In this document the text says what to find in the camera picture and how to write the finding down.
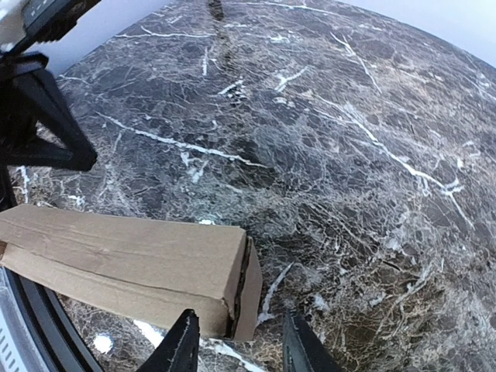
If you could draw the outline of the black front table rail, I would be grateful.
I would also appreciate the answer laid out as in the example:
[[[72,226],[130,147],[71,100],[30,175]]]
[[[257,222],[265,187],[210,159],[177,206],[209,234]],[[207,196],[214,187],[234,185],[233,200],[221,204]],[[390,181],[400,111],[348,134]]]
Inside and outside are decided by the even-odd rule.
[[[101,371],[53,291],[6,270],[22,320],[50,371]]]

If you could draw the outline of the brown cardboard box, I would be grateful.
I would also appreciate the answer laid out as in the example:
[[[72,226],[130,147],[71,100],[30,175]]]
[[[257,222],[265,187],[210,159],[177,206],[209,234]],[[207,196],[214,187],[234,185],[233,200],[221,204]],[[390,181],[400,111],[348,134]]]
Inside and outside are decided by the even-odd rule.
[[[1,214],[1,262],[62,295],[169,329],[185,310],[203,336],[250,341],[262,274],[238,226],[20,205]]]

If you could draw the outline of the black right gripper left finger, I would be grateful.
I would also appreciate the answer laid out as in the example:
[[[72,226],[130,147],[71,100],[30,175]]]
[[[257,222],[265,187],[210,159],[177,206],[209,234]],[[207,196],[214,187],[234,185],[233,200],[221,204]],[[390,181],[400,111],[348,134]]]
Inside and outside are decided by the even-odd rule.
[[[185,309],[137,372],[197,372],[199,319]]]

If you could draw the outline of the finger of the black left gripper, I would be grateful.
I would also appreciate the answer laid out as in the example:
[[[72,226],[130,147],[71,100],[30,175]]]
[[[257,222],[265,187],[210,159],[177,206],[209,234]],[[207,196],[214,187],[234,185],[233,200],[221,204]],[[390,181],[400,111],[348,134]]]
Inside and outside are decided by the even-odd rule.
[[[1,55],[1,164],[89,171],[97,153],[41,53]]]

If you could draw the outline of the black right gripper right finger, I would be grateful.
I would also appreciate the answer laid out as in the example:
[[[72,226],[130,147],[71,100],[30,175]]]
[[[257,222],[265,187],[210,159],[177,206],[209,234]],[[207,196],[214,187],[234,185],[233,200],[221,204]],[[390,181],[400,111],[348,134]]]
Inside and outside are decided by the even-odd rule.
[[[282,348],[284,372],[340,371],[310,325],[294,310],[284,316]]]

